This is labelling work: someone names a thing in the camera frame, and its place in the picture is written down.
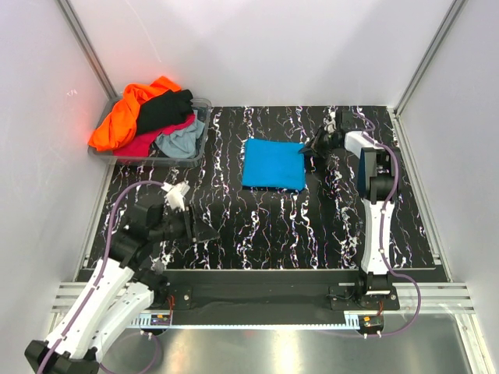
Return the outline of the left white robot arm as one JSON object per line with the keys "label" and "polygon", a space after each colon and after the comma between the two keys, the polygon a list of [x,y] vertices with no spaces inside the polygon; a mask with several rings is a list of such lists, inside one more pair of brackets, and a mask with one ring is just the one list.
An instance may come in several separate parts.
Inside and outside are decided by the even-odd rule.
{"label": "left white robot arm", "polygon": [[35,373],[96,373],[123,330],[144,309],[171,304],[168,278],[143,266],[162,242],[199,244],[219,239],[190,208],[166,210],[138,203],[112,235],[103,257],[63,320],[24,356]]}

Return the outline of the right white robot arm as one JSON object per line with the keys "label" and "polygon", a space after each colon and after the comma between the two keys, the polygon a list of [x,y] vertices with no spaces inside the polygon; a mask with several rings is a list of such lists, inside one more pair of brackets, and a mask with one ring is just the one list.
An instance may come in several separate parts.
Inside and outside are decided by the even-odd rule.
{"label": "right white robot arm", "polygon": [[400,167],[393,149],[377,142],[365,131],[317,130],[300,153],[325,158],[344,149],[359,159],[357,189],[363,201],[366,233],[359,276],[348,300],[371,309],[391,297],[393,270],[389,262],[391,219],[398,194]]}

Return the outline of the blue t shirt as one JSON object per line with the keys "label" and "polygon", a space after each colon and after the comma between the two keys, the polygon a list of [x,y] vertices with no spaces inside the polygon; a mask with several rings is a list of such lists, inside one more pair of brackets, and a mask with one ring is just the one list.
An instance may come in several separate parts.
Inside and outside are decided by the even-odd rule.
{"label": "blue t shirt", "polygon": [[302,148],[301,143],[248,139],[244,146],[242,186],[303,190],[306,167]]}

